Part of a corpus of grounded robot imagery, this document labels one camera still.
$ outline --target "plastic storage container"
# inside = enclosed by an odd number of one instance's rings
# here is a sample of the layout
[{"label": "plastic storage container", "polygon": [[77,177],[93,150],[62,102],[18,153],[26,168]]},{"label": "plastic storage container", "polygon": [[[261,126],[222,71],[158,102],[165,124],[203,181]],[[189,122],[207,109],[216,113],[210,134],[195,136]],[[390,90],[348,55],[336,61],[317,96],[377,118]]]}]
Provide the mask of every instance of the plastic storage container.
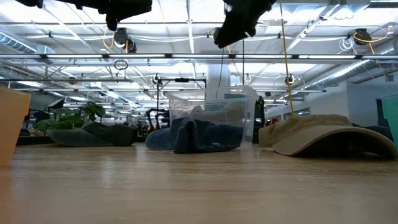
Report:
[{"label": "plastic storage container", "polygon": [[169,92],[170,121],[191,117],[243,127],[242,144],[251,144],[257,93],[248,86]]}]

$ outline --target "green plant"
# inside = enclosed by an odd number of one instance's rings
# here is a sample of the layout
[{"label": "green plant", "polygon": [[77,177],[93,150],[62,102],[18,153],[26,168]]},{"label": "green plant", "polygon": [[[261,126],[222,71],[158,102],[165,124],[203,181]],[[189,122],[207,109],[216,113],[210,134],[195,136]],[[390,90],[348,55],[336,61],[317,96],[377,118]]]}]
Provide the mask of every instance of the green plant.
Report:
[{"label": "green plant", "polygon": [[88,102],[86,105],[81,107],[81,110],[84,111],[83,120],[87,121],[95,121],[95,115],[102,118],[105,115],[105,109],[101,105],[97,105],[94,102]]},{"label": "green plant", "polygon": [[45,133],[48,130],[81,128],[83,125],[84,121],[80,116],[80,110],[57,109],[54,117],[38,121],[35,129]]}]

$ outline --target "ceiling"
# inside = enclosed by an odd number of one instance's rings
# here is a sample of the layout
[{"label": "ceiling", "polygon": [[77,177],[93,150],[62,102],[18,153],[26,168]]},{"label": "ceiling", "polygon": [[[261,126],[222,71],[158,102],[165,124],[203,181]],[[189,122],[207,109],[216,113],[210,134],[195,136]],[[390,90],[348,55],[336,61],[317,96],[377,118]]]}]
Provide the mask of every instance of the ceiling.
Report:
[{"label": "ceiling", "polygon": [[[212,32],[216,27],[221,27],[224,21],[223,2],[221,0],[189,0],[189,17],[192,22],[192,38],[188,25],[188,11],[186,0],[153,0],[152,11],[121,21],[118,27],[127,28],[127,33],[134,40],[139,54],[222,54],[212,39]],[[287,45],[294,42],[294,37],[318,19],[320,14],[328,7],[329,1],[284,1],[283,4],[285,23],[285,36]],[[342,7],[338,12],[324,21],[316,23],[303,39],[294,44],[289,54],[370,54],[369,47],[354,45],[349,50],[342,50],[344,37],[355,32],[356,28],[367,28],[373,39],[386,36],[389,29],[391,34],[384,40],[374,44],[376,47],[394,38],[398,26],[398,9],[395,8],[366,8],[370,1],[356,2]],[[45,8],[68,27],[61,25],[57,18],[43,9],[27,7],[14,0],[0,2],[0,28],[14,34],[25,42],[33,45],[46,45],[57,54],[111,54],[124,53],[123,50],[113,45],[111,48],[104,46],[103,38],[109,46],[112,43],[112,32],[106,32],[105,15],[98,14],[96,9],[84,7],[77,10],[72,4],[46,0]],[[224,50],[224,54],[282,54],[283,39],[277,38],[282,32],[280,8],[273,6],[271,12],[260,17],[256,27],[257,35],[232,44]],[[0,44],[0,53],[18,54],[20,52]],[[121,77],[128,77],[134,83],[102,82],[101,86],[110,89],[123,88],[152,88],[152,77],[158,73],[162,78],[188,77],[192,78],[196,71],[197,78],[206,78],[208,64],[215,63],[206,60],[185,60],[171,63],[168,59],[152,60],[154,65],[145,64],[147,60],[130,60],[130,67],[120,73]],[[16,66],[23,67],[25,60],[9,60]],[[48,73],[53,73],[52,78],[83,77],[110,79],[117,74],[113,66],[109,66],[112,76],[105,66],[64,66],[67,60],[57,60],[59,66],[48,65]],[[45,73],[45,66],[35,66],[34,61],[26,70],[33,74]],[[241,75],[243,63],[241,59],[226,60],[232,75]],[[296,78],[309,82],[326,71],[338,66],[339,63],[313,62],[289,63],[289,72]],[[246,60],[244,72],[251,75],[252,81],[247,83],[253,88],[286,88],[286,76],[283,61],[275,63],[261,63],[261,61]],[[51,83],[62,88],[84,88],[82,83],[69,85],[67,83]],[[196,83],[170,83],[167,88],[198,88]],[[141,97],[150,100],[144,93],[119,93],[129,100]]]}]

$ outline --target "blue cloth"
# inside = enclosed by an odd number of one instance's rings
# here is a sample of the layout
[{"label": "blue cloth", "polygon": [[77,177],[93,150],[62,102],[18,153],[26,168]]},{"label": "blue cloth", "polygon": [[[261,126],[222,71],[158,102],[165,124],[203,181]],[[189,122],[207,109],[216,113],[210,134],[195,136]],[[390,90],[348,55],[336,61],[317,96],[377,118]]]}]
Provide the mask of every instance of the blue cloth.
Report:
[{"label": "blue cloth", "polygon": [[145,144],[149,149],[177,154],[225,152],[239,147],[242,136],[242,127],[180,118],[173,120],[170,128],[151,133]]}]

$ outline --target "table surface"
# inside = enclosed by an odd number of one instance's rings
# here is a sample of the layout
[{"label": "table surface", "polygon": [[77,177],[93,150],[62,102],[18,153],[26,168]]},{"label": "table surface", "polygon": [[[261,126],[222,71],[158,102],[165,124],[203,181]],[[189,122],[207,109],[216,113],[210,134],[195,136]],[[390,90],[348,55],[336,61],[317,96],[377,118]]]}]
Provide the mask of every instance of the table surface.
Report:
[{"label": "table surface", "polygon": [[398,162],[18,147],[0,223],[398,223]]}]

